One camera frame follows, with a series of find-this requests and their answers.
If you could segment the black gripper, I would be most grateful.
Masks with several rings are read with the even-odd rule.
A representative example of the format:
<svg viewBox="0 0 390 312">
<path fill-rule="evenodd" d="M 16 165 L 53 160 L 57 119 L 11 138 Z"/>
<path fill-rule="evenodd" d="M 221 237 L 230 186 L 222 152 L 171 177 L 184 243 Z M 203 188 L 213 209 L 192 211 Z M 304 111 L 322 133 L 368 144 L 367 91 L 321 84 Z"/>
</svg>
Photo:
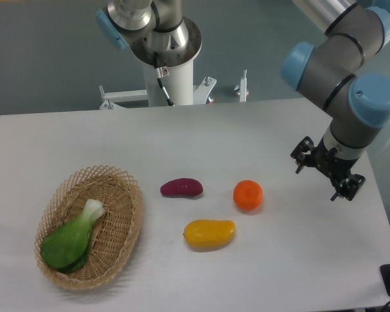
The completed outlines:
<svg viewBox="0 0 390 312">
<path fill-rule="evenodd" d="M 315 147 L 311 138 L 305 136 L 291 152 L 291 158 L 296 164 L 296 174 L 304 167 L 316 168 L 330 179 L 335 189 L 331 201 L 337 198 L 352 201 L 366 179 L 363 175 L 351 174 L 353 160 L 340 159 L 336 157 L 336 153 L 337 148 L 328 149 L 323 139 Z"/>
</svg>

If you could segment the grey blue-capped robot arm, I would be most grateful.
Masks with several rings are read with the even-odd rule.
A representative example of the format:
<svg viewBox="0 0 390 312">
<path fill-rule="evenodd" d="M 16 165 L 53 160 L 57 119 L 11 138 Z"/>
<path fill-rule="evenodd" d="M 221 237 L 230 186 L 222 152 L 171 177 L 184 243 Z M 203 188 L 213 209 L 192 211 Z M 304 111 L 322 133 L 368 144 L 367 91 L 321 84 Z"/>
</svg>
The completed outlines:
<svg viewBox="0 0 390 312">
<path fill-rule="evenodd" d="M 355 1 L 297 1 L 326 35 L 319 46 L 295 45 L 281 65 L 282 79 L 331 117 L 318 144 L 305 137 L 291 157 L 299 168 L 326 176 L 335 198 L 352 200 L 365 182 L 351 169 L 390 120 L 390 78 L 355 72 L 390 41 L 390 14 Z M 141 61 L 143 91 L 102 94 L 113 100 L 146 96 L 151 106 L 207 104 L 216 81 L 193 83 L 193 61 L 202 46 L 197 25 L 184 17 L 181 1 L 109 1 L 96 14 L 108 41 Z"/>
</svg>

